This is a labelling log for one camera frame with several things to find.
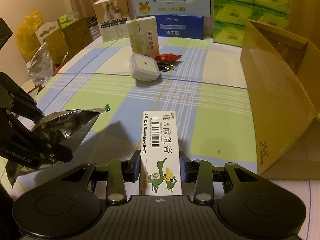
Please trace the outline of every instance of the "white plug-in device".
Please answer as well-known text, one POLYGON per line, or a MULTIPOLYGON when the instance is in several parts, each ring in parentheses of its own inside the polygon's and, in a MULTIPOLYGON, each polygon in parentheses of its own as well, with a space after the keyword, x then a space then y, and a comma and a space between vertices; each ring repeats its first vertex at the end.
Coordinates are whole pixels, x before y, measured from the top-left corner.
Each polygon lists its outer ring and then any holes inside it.
POLYGON ((160 71, 157 62, 148 56, 133 53, 129 60, 131 76, 137 80, 151 82, 156 80, 160 71))

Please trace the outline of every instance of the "tablecloth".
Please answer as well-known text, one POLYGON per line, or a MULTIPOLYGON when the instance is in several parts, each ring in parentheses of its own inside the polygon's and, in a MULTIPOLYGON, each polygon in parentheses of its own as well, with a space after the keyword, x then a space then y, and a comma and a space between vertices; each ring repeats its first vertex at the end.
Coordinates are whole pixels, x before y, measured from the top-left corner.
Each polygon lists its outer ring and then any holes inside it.
MULTIPOLYGON (((114 159, 129 159, 140 147, 142 112, 175 110, 179 148, 190 159, 203 159, 214 166, 235 162, 256 172, 256 149, 252 112, 244 74, 241 49, 213 43, 212 39, 159 38, 160 53, 182 55, 176 71, 161 73, 152 83, 130 77, 129 39, 102 43, 98 39, 72 58, 37 96, 37 106, 47 115, 110 104, 69 163, 18 178, 14 188, 0 162, 1 183, 13 198, 57 175, 80 165, 106 165, 114 159)), ((28 128, 33 123, 24 118, 28 128)), ((302 239, 320 239, 318 181, 275 181, 297 194, 305 203, 307 218, 302 239)), ((104 197, 103 183, 97 195, 104 197)), ((192 194, 193 184, 183 185, 192 194)), ((138 194, 138 183, 126 183, 127 194, 138 194)), ((223 195, 221 183, 214 183, 215 197, 223 195)))

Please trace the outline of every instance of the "cartoon bird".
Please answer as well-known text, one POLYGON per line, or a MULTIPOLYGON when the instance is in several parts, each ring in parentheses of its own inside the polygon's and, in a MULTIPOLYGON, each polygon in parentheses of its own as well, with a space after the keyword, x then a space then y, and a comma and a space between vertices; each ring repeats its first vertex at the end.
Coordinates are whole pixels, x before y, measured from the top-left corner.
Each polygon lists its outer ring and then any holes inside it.
POLYGON ((149 5, 148 5, 149 3, 148 2, 146 2, 146 3, 139 3, 139 5, 140 5, 140 12, 141 13, 149 13, 150 12, 150 7, 149 7, 149 5))
POLYGON ((176 184, 176 176, 174 176, 173 172, 166 167, 166 172, 163 174, 163 165, 167 158, 164 158, 162 161, 157 162, 157 167, 159 170, 159 173, 153 173, 148 176, 148 183, 152 183, 152 191, 154 190, 157 194, 157 190, 159 188, 159 185, 162 184, 163 181, 167 184, 167 189, 171 190, 173 189, 174 185, 176 184))

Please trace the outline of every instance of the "barcode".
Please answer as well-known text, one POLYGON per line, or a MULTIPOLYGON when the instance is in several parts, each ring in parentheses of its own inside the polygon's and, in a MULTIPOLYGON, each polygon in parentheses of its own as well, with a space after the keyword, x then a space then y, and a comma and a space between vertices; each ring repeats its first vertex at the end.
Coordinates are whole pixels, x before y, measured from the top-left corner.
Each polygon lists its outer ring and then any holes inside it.
POLYGON ((159 117, 150 118, 151 120, 151 147, 160 147, 160 121, 159 117))

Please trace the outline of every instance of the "open cardboard box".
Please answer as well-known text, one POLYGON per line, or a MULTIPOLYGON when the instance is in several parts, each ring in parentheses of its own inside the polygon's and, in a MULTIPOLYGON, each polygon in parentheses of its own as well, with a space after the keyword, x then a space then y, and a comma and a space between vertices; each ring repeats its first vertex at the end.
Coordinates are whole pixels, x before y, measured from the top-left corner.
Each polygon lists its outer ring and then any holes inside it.
POLYGON ((241 64, 258 174, 320 179, 320 50, 294 33, 248 20, 241 64))
POLYGON ((53 63, 61 64, 67 52, 69 52, 68 61, 89 45, 92 42, 92 37, 86 19, 82 18, 63 29, 54 31, 45 37, 44 41, 48 43, 48 51, 53 63))

